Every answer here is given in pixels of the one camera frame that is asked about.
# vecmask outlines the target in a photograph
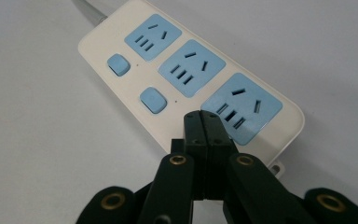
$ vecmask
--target white background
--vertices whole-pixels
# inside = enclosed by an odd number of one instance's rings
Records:
[[[90,0],[110,14],[123,0]],[[358,1],[152,1],[296,102],[282,183],[358,204]],[[75,223],[109,186],[136,191],[165,155],[77,52],[72,1],[0,1],[0,223]],[[194,223],[225,223],[197,203]]]

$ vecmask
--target blue socket panel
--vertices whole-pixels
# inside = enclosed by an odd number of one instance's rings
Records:
[[[232,76],[201,106],[222,120],[239,145],[248,144],[282,109],[282,103],[241,73]]]
[[[181,34],[181,30],[154,14],[130,33],[125,42],[145,61],[152,61]]]
[[[158,69],[185,97],[192,97],[226,66],[195,40],[187,41]]]

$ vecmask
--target power strip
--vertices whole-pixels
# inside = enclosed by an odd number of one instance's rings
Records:
[[[79,51],[167,152],[194,110],[218,115],[239,151],[267,166],[304,126],[297,105],[146,1],[127,2]]]

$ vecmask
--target outlet hole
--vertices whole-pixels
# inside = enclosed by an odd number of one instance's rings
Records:
[[[138,39],[135,40],[135,43],[138,43],[142,38],[144,38],[143,35],[139,36]]]
[[[183,72],[181,72],[181,73],[179,74],[179,76],[177,76],[176,78],[177,78],[177,79],[180,79],[181,77],[183,77],[183,76],[185,75],[185,73],[186,73],[186,70],[183,70]]]
[[[260,104],[261,104],[261,101],[259,101],[259,100],[255,101],[255,113],[256,114],[258,114],[258,112],[260,112]]]
[[[185,55],[185,58],[193,57],[193,56],[195,56],[195,55],[197,55],[197,53],[196,53],[196,52],[192,52],[192,53],[189,53],[189,54]]]
[[[207,64],[208,64],[208,62],[204,61],[204,65],[202,66],[202,72],[205,72]]]
[[[237,111],[233,110],[233,111],[225,118],[225,120],[226,120],[227,122],[229,122],[229,121],[232,119],[232,117],[234,117],[236,114],[237,114]]]
[[[237,91],[232,91],[231,93],[232,93],[232,95],[238,95],[238,94],[246,93],[246,90],[245,89],[240,89],[240,90],[237,90]]]
[[[223,104],[220,108],[216,111],[217,114],[221,114],[225,109],[228,107],[228,104]]]
[[[158,24],[147,27],[149,30],[158,27]]]
[[[150,50],[153,46],[154,46],[154,44],[149,45],[149,47],[147,47],[147,48],[145,49],[145,51]]]
[[[161,39],[165,39],[165,36],[167,36],[167,32],[166,32],[166,31],[164,31],[164,33],[162,33]]]
[[[240,120],[237,121],[237,123],[234,124],[233,127],[234,127],[235,129],[238,129],[238,128],[240,128],[240,126],[241,126],[245,121],[246,121],[245,118],[241,118]]]
[[[178,64],[178,65],[176,65],[174,68],[173,68],[173,70],[171,70],[171,74],[173,74],[178,68],[180,67],[180,65]]]
[[[146,40],[141,44],[141,47],[143,47],[147,42],[149,42],[148,39],[146,39]]]
[[[193,79],[193,76],[188,77],[188,78],[183,82],[183,84],[187,84],[191,79]]]

